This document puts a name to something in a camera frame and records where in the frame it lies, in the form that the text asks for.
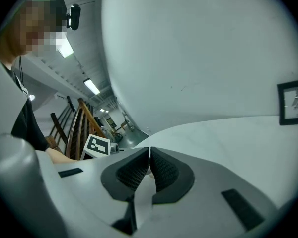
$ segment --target black shirt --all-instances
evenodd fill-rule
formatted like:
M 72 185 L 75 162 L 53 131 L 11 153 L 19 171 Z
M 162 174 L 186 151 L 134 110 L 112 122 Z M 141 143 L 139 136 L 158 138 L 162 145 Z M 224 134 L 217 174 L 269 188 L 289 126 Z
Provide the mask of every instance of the black shirt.
M 6 69 L 16 85 L 21 89 L 19 81 L 13 71 Z M 23 138 L 28 141 L 35 150 L 45 151 L 49 148 L 49 144 L 43 136 L 33 113 L 30 99 L 26 100 L 15 124 L 12 128 L 11 134 L 15 137 Z

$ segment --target ceiling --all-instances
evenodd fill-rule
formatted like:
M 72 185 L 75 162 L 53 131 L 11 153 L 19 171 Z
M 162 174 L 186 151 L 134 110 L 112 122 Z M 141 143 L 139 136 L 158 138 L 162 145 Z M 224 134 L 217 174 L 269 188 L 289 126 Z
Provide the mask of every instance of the ceiling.
M 49 69 L 92 100 L 95 108 L 116 108 L 110 86 L 102 44 L 100 8 L 101 0 L 65 0 L 68 12 L 72 4 L 81 7 L 79 28 L 68 29 L 68 41 L 74 51 L 64 58 L 59 52 L 48 52 L 39 56 Z M 83 83 L 87 78 L 99 89 L 95 96 Z

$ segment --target white curved panel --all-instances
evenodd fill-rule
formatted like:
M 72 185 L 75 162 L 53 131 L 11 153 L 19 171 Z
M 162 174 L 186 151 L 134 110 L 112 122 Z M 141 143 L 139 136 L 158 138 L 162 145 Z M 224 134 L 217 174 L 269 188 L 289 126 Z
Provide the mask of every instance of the white curved panel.
M 160 131 L 137 147 L 161 147 L 219 163 L 256 186 L 277 207 L 298 193 L 298 125 L 278 116 L 221 119 Z
M 298 80 L 298 28 L 279 0 L 103 0 L 115 95 L 143 131 L 278 114 Z

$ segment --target floor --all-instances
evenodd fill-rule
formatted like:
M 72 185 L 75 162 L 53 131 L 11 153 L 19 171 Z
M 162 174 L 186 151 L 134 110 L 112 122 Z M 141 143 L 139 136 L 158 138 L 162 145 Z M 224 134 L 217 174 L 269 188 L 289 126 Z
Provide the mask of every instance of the floor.
M 128 130 L 128 128 L 126 128 L 126 131 L 124 131 L 123 129 L 120 129 L 117 132 L 122 134 L 122 136 L 124 137 L 118 143 L 119 148 L 134 148 L 140 142 L 148 138 L 146 134 L 144 134 L 143 132 L 137 129 L 131 132 Z

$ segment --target white wall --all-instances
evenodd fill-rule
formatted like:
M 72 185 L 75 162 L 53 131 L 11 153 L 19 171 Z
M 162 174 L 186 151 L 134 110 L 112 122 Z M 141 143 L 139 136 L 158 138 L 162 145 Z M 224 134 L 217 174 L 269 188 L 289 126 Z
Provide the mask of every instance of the white wall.
M 114 109 L 110 111 L 109 115 L 116 124 L 115 129 L 118 129 L 120 125 L 125 121 L 125 118 L 119 109 Z
M 74 107 L 77 109 L 78 108 L 78 101 L 74 98 L 71 98 L 71 101 L 74 105 Z M 55 113 L 56 117 L 58 118 L 59 115 L 62 113 L 65 107 L 68 106 L 67 100 L 63 100 L 62 98 L 52 98 L 47 104 L 41 106 L 39 109 L 34 111 L 34 116 L 36 118 L 36 121 L 39 125 L 39 128 L 41 129 L 42 133 L 44 136 L 49 136 L 50 132 L 54 126 L 52 118 L 51 118 L 51 113 Z M 64 133 L 67 136 L 70 130 L 70 126 L 72 123 L 72 120 L 74 118 L 74 112 L 71 112 L 71 115 L 68 119 L 68 122 L 66 126 L 64 127 Z M 56 129 L 54 129 L 52 136 L 54 137 L 56 132 Z M 62 150 L 63 153 L 65 153 L 65 146 L 66 144 L 60 140 L 59 147 Z
M 276 84 L 298 80 L 298 29 L 278 0 L 103 0 L 102 30 L 113 91 L 152 134 L 277 115 Z
M 107 122 L 106 118 L 105 117 L 102 117 L 100 119 L 101 123 L 104 125 L 105 129 L 108 130 L 108 131 L 111 131 L 112 130 L 112 127 L 109 125 L 109 123 Z
M 126 110 L 124 110 L 124 108 L 121 106 L 121 104 L 118 103 L 117 106 L 118 106 L 118 109 L 120 110 L 120 113 L 125 113 L 125 118 L 128 121 L 128 123 L 131 126 L 134 126 L 137 129 L 139 129 L 138 126 L 137 126 L 137 124 L 135 123 L 135 121 L 130 117 L 130 115 L 128 114 L 128 112 Z

